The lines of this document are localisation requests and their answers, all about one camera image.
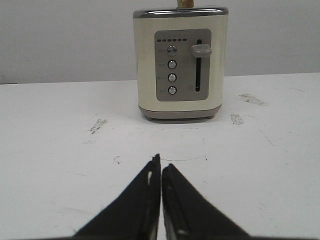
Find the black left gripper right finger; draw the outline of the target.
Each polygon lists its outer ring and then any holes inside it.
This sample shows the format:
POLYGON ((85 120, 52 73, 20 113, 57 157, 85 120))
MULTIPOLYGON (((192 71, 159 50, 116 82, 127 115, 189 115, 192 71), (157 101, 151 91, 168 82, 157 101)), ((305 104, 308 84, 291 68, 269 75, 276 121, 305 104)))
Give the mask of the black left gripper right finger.
POLYGON ((162 171, 168 240, 249 240, 250 235, 208 202, 173 165, 162 171))

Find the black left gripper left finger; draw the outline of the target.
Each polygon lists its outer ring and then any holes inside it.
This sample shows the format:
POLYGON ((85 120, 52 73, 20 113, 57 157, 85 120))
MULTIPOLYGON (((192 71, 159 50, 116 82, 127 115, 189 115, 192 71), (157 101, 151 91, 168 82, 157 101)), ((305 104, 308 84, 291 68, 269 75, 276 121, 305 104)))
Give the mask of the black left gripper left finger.
POLYGON ((123 192, 78 230, 76 240, 156 240, 161 202, 160 155, 123 192))

